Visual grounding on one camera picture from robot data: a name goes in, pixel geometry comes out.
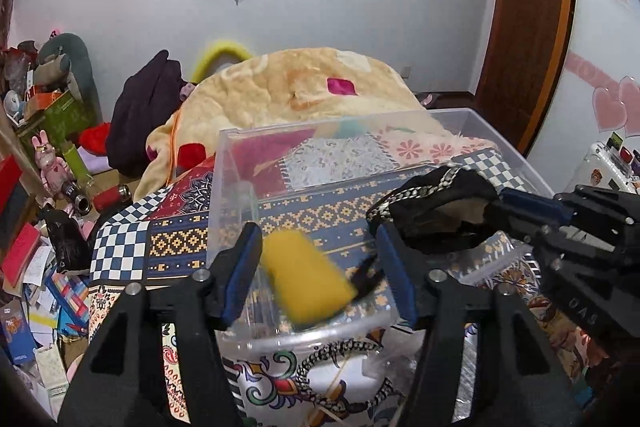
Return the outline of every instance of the pink floral fabric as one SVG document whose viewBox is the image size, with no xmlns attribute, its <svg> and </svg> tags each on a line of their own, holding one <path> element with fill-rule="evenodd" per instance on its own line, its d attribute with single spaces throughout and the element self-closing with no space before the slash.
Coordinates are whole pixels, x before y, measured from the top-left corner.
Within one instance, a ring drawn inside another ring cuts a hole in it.
<svg viewBox="0 0 640 427">
<path fill-rule="evenodd" d="M 346 94 L 357 96 L 356 87 L 353 85 L 353 82 L 347 80 L 346 78 L 328 78 L 326 80 L 326 89 L 331 94 Z"/>
<path fill-rule="evenodd" d="M 375 137 L 380 146 L 401 167 L 424 162 L 439 164 L 449 161 L 453 156 L 469 154 L 486 148 L 498 149 L 494 142 L 481 138 L 437 136 L 391 126 L 377 131 Z"/>
</svg>

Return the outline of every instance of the yellow sponge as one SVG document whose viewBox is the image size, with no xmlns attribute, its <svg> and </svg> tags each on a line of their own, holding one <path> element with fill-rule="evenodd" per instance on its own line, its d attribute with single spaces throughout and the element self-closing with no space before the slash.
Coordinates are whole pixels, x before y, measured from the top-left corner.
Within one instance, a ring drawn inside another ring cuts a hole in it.
<svg viewBox="0 0 640 427">
<path fill-rule="evenodd" d="M 300 230 L 270 233 L 262 243 L 260 264 L 270 277 L 280 308 L 296 326 L 324 321 L 356 296 L 344 273 Z"/>
</svg>

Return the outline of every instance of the red thermos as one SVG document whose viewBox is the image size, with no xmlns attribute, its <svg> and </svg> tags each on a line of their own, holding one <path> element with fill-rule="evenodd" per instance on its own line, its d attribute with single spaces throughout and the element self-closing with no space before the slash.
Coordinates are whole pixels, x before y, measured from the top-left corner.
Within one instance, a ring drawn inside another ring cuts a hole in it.
<svg viewBox="0 0 640 427">
<path fill-rule="evenodd" d="M 127 185 L 116 185 L 101 192 L 94 198 L 94 207 L 98 212 L 109 208 L 119 201 L 131 200 L 131 191 Z"/>
</svg>

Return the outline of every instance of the checkered fabric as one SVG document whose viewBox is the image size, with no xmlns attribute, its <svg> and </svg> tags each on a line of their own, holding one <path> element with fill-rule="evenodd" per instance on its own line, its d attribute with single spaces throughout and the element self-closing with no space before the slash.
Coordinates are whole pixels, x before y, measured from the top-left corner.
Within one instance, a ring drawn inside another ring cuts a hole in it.
<svg viewBox="0 0 640 427">
<path fill-rule="evenodd" d="M 91 281 L 141 280 L 150 221 L 104 225 L 95 240 Z"/>
<path fill-rule="evenodd" d="M 453 157 L 453 163 L 468 165 L 478 171 L 496 188 L 517 188 L 530 192 L 530 188 L 519 176 L 511 174 L 511 168 L 507 162 L 502 160 L 502 156 L 494 149 L 483 149 L 481 151 Z"/>
<path fill-rule="evenodd" d="M 149 216 L 162 201 L 164 197 L 169 193 L 171 187 L 160 188 L 152 194 L 149 194 L 146 198 L 142 198 L 136 203 L 130 204 L 123 211 L 117 213 L 106 222 L 106 225 L 115 225 L 116 223 L 135 223 L 145 219 Z"/>
</svg>

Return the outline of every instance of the green box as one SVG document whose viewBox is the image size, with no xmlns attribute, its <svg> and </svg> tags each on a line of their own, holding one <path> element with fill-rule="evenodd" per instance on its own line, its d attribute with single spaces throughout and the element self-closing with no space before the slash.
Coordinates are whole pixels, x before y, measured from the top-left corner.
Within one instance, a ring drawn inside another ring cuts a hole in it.
<svg viewBox="0 0 640 427">
<path fill-rule="evenodd" d="M 62 155 L 60 148 L 68 134 L 84 131 L 94 125 L 94 112 L 67 91 L 45 110 L 33 115 L 24 126 L 18 127 L 16 134 L 33 160 L 31 137 L 42 129 L 47 132 L 49 142 L 58 150 L 58 155 Z"/>
</svg>

